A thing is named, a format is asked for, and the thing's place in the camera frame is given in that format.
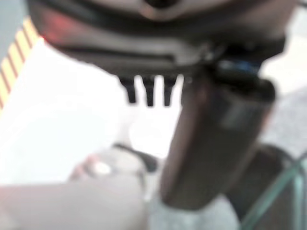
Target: white floor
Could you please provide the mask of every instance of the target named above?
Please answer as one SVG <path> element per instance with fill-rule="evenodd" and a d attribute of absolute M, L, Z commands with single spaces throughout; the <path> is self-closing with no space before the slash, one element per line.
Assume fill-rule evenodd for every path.
<path fill-rule="evenodd" d="M 307 13 L 300 9 L 285 53 L 268 61 L 262 75 L 286 95 L 307 86 L 306 60 Z M 117 78 L 40 41 L 0 118 L 0 183 L 65 181 L 76 163 L 118 139 L 127 141 L 127 134 L 136 149 L 166 156 L 180 111 L 178 82 L 173 106 L 165 109 L 158 78 L 156 107 L 148 109 L 137 79 L 140 104 L 128 107 Z"/>

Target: dark metal cylinder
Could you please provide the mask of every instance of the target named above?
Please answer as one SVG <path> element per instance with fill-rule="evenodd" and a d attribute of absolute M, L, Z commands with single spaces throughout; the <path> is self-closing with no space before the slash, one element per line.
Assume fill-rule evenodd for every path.
<path fill-rule="evenodd" d="M 275 90 L 266 80 L 235 88 L 203 77 L 194 79 L 190 92 L 165 164 L 161 197 L 171 207 L 195 210 L 245 169 Z"/>

